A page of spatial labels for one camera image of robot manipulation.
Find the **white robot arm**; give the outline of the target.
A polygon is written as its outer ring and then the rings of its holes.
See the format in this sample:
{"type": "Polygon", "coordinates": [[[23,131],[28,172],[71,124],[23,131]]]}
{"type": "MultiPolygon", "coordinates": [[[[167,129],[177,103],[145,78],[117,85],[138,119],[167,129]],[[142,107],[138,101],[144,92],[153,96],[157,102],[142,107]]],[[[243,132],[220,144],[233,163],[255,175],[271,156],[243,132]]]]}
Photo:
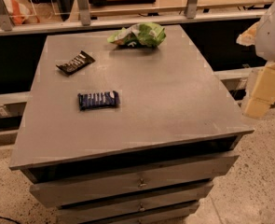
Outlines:
{"type": "Polygon", "coordinates": [[[266,61],[242,109],[248,117],[261,118],[275,103],[275,1],[258,22],[238,36],[237,43],[254,45],[256,55],[266,61]]]}

